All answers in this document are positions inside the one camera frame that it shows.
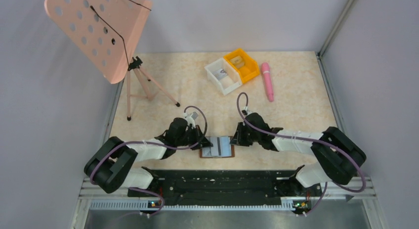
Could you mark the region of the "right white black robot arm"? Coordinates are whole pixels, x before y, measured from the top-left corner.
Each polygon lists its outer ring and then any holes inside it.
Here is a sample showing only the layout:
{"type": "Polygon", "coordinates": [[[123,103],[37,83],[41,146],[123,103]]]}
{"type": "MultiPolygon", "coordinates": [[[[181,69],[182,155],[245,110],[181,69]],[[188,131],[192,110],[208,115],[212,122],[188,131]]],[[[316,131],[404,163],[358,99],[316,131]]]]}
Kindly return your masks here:
{"type": "Polygon", "coordinates": [[[315,157],[315,163],[298,167],[292,176],[304,188],[333,182],[349,190],[348,183],[367,159],[366,154],[336,127],[330,126],[321,133],[293,132],[271,128],[259,114],[251,113],[237,124],[230,144],[251,146],[255,142],[266,150],[315,157]]]}

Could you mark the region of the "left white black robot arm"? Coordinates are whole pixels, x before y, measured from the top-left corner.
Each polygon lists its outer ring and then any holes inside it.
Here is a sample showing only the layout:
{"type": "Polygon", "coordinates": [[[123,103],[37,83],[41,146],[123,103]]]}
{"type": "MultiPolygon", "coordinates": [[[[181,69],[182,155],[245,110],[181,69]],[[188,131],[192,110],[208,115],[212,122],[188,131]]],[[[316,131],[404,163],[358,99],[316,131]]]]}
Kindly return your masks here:
{"type": "Polygon", "coordinates": [[[84,174],[108,194],[120,187],[128,188],[130,196],[148,191],[160,194],[158,175],[146,167],[135,169],[134,163],[163,160],[183,149],[208,146],[207,131],[207,123],[201,129],[185,118],[174,118],[168,129],[150,140],[126,142],[110,137],[85,164],[84,174]]]}

